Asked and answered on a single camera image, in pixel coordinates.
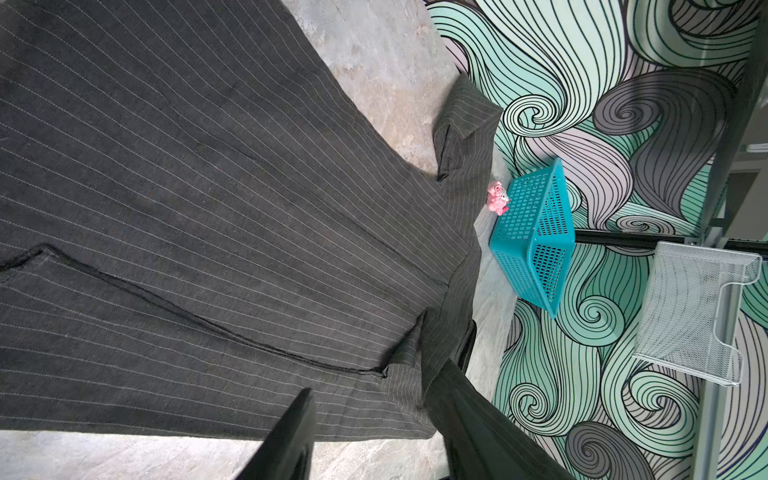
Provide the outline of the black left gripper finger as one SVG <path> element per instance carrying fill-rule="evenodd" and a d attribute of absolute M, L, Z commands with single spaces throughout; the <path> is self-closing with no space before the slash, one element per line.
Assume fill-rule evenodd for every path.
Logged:
<path fill-rule="evenodd" d="M 317 427 L 310 388 L 300 391 L 236 479 L 308 479 Z"/>

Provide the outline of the dark grey pinstriped shirt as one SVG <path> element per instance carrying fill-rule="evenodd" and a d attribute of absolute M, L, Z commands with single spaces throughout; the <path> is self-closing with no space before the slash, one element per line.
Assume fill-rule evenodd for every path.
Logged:
<path fill-rule="evenodd" d="M 445 435 L 468 479 L 567 472 L 459 367 L 500 108 L 404 161 L 279 1 L 1 5 L 1 426 Z"/>

